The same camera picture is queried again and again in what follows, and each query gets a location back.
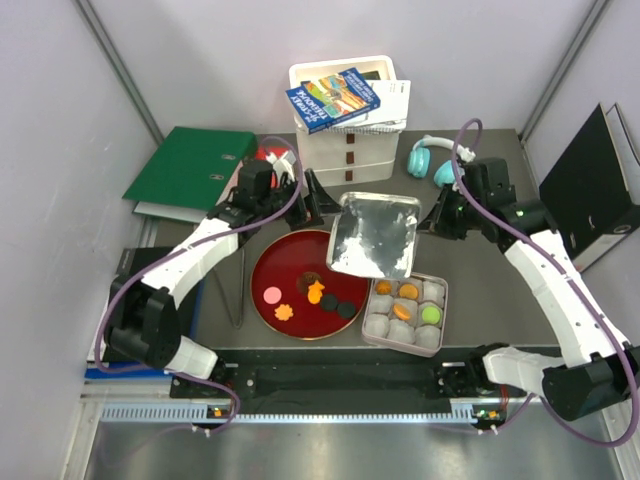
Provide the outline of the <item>yellow round sandwich cookie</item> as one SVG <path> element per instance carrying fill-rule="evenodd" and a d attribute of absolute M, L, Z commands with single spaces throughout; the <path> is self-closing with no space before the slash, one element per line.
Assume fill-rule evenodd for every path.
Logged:
<path fill-rule="evenodd" d="M 392 311 L 394 315 L 402 321 L 407 322 L 411 319 L 411 311 L 402 304 L 395 303 L 392 307 Z"/>

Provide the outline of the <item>silver tin lid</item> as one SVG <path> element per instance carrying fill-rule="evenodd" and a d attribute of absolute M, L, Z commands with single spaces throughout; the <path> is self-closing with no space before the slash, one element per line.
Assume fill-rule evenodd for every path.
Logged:
<path fill-rule="evenodd" d="M 347 192 L 339 205 L 330 231 L 327 267 L 360 278 L 409 277 L 421 202 L 408 196 Z"/>

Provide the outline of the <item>orange flower cookie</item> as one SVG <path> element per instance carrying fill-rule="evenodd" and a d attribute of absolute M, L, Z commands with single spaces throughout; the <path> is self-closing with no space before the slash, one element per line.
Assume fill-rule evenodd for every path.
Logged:
<path fill-rule="evenodd" d="M 289 304 L 280 304 L 274 310 L 274 316 L 279 321 L 288 321 L 294 316 L 294 312 Z"/>

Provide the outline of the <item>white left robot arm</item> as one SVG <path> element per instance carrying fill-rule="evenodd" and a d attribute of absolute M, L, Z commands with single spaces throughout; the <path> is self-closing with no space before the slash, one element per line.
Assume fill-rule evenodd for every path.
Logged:
<path fill-rule="evenodd" d="M 226 387 L 217 354 L 181 332 L 184 298 L 220 261 L 242 248 L 263 225 L 284 219 L 293 230 L 340 213 L 312 170 L 299 162 L 251 160 L 238 171 L 229 196 L 210 210 L 170 253 L 111 286 L 95 345 L 133 360 L 136 369 L 184 374 L 205 396 Z"/>

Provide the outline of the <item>green round cookie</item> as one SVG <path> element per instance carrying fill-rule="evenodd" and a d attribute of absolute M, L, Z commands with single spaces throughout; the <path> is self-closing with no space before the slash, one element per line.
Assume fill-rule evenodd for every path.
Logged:
<path fill-rule="evenodd" d="M 427 304 L 421 310 L 421 319 L 424 324 L 438 325 L 442 320 L 442 310 L 435 304 Z"/>

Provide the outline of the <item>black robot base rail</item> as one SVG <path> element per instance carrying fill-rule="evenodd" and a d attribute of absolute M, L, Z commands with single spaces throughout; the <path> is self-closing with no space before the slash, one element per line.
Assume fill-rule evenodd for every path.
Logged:
<path fill-rule="evenodd" d="M 524 392 L 470 382 L 469 347 L 445 347 L 425 358 L 358 348 L 226 349 L 214 381 L 232 389 L 244 414 L 443 413 L 452 398 L 504 397 Z"/>

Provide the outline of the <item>orange round cookie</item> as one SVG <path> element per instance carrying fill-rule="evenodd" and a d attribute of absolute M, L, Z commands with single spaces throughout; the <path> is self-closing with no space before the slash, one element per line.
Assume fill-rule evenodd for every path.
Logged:
<path fill-rule="evenodd" d="M 417 300 L 419 298 L 419 289 L 411 283 L 404 283 L 398 289 L 398 296 L 409 300 Z"/>

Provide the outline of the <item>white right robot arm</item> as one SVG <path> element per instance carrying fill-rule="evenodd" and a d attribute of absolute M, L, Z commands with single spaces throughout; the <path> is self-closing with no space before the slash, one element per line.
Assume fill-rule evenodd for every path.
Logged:
<path fill-rule="evenodd" d="M 452 166 L 419 232 L 463 240 L 478 230 L 521 275 L 560 346 L 560 356 L 524 352 L 503 343 L 477 348 L 467 384 L 487 396 L 502 384 L 543 398 L 561 419 L 574 421 L 638 397 L 639 349 L 602 312 L 565 250 L 539 200 L 519 202 L 505 160 Z"/>

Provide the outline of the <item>yellow round biscuit cookie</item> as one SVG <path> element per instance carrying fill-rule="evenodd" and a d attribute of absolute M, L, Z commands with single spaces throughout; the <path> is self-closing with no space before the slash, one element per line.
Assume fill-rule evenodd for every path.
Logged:
<path fill-rule="evenodd" d="M 393 292 L 393 284 L 389 280 L 379 280 L 375 284 L 375 292 L 377 295 L 391 295 Z"/>

